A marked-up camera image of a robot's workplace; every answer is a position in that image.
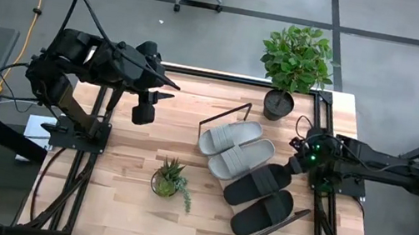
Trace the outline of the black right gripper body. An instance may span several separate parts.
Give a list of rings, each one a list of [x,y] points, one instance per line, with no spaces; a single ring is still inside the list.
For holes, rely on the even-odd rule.
[[[310,157],[312,155],[309,147],[299,137],[294,137],[290,141],[290,145],[296,152],[289,157],[287,169],[293,174],[307,173],[310,168]]]

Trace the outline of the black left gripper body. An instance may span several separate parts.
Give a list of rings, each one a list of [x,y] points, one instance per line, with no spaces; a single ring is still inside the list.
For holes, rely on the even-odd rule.
[[[158,66],[162,59],[154,41],[148,40],[135,48],[128,47],[124,54],[131,58],[131,61],[126,61],[126,92],[136,94],[160,87],[161,80],[148,71],[150,68],[155,72],[161,70]]]

